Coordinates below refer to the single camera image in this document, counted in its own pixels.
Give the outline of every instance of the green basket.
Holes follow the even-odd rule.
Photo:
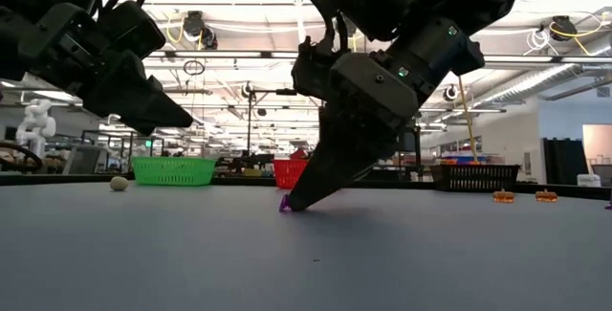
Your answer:
[[[215,161],[182,157],[133,157],[134,175],[139,185],[207,186]]]

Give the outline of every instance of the purple object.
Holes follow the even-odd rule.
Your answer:
[[[287,197],[289,194],[284,194],[283,198],[280,200],[280,205],[278,205],[278,211],[285,211],[289,208],[289,203],[287,202]]]

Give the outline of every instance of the white robot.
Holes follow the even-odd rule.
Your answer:
[[[23,122],[17,127],[17,143],[27,145],[39,158],[44,158],[46,138],[55,135],[55,119],[49,116],[51,106],[50,100],[32,100],[26,107]]]

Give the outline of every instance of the ceiling duct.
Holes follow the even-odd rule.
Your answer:
[[[585,49],[591,52],[591,56],[607,56],[611,52],[612,33],[607,34],[595,41],[587,44]],[[569,56],[583,56],[581,49],[576,49],[568,54]],[[570,63],[558,65],[543,71],[533,71],[526,73],[518,78],[511,79],[502,85],[495,87],[486,94],[474,100],[472,107],[488,105],[493,102],[512,102],[525,100],[530,96],[542,91],[578,78],[585,73],[581,64]]]

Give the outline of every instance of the pipe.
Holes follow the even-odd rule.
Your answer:
[[[604,78],[602,80],[598,80],[598,81],[592,82],[590,84],[582,85],[582,86],[577,87],[575,89],[572,89],[572,90],[569,90],[569,91],[565,91],[565,92],[561,92],[561,93],[556,94],[556,95],[551,96],[551,97],[547,97],[544,100],[547,100],[547,101],[562,100],[562,99],[565,99],[565,98],[568,98],[568,97],[575,96],[577,94],[581,94],[582,92],[590,91],[590,90],[593,90],[593,89],[598,88],[598,87],[609,85],[611,83],[612,83],[612,78]]]
[[[586,45],[593,56],[607,56],[610,51],[610,36],[598,38]],[[570,56],[582,55],[580,48],[572,51]],[[505,82],[484,95],[476,98],[472,107],[491,104],[493,102],[508,102],[514,100],[524,100],[542,91],[558,86],[567,82],[573,77],[579,77],[586,70],[581,64],[569,63],[548,68],[543,71],[528,72],[518,78]]]

